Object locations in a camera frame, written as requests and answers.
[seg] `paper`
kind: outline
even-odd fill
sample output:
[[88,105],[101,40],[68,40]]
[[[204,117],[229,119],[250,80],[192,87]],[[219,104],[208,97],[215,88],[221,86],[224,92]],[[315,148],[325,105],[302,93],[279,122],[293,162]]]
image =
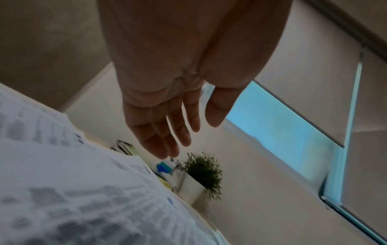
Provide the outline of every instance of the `paper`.
[[0,88],[0,245],[218,244],[138,156]]

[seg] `palm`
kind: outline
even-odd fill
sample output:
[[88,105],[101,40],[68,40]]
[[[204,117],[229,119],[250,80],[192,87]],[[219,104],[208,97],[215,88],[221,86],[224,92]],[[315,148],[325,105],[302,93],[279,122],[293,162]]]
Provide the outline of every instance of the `palm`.
[[219,126],[266,64],[282,34],[290,0],[99,0],[103,31],[123,92],[126,123],[163,159],[176,157],[200,129],[204,80],[216,87],[206,119]]

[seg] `green plant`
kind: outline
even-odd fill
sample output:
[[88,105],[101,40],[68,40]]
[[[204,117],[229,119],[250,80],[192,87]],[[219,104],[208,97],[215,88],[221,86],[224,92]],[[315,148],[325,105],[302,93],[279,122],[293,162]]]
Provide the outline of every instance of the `green plant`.
[[202,154],[188,153],[185,171],[208,190],[211,198],[221,200],[222,170],[219,169],[218,160],[204,152]]

